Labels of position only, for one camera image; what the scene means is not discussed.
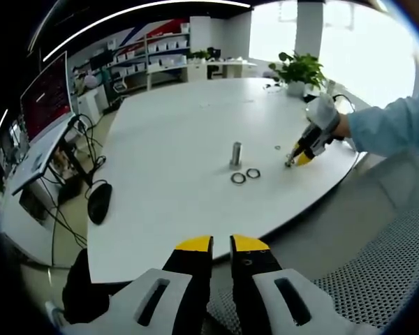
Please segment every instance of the computer monitor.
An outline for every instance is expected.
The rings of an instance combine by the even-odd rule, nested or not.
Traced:
[[[104,52],[90,59],[90,68],[91,70],[98,70],[99,68],[103,68],[112,61],[113,53],[110,50],[104,50]]]
[[[209,47],[207,49],[209,53],[210,58],[219,59],[221,58],[221,50],[220,49],[214,49],[213,47]]]
[[[65,52],[43,69],[20,96],[20,107],[30,144],[50,124],[72,111],[66,65]]]

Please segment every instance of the light blue sleeve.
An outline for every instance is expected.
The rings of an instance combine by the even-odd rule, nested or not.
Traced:
[[[385,157],[409,147],[419,152],[419,97],[348,114],[348,122],[358,151]]]

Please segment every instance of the washer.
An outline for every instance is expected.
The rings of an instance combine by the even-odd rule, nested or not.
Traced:
[[[240,172],[233,173],[231,175],[231,181],[236,185],[242,185],[244,182],[247,181],[247,178]]]
[[[250,168],[245,172],[248,178],[257,179],[260,177],[260,171],[255,168]]]

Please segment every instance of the black computer mouse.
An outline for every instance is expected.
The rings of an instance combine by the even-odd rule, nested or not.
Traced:
[[[87,204],[90,220],[100,225],[109,209],[110,196],[112,195],[112,185],[102,184],[93,191]]]

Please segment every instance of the potted plant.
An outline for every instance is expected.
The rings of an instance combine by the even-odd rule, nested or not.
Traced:
[[[208,57],[210,57],[210,54],[206,50],[200,50],[200,51],[192,52],[188,56],[188,58],[193,59],[194,60],[193,62],[197,63],[197,64],[205,63],[206,59]]]
[[[325,79],[321,72],[323,67],[318,58],[310,54],[290,56],[285,52],[279,54],[279,59],[282,61],[281,67],[279,64],[271,63],[269,68],[273,70],[277,77],[274,77],[275,82],[285,82],[287,86],[287,94],[290,96],[302,96],[304,93],[305,84],[311,84],[320,88]]]

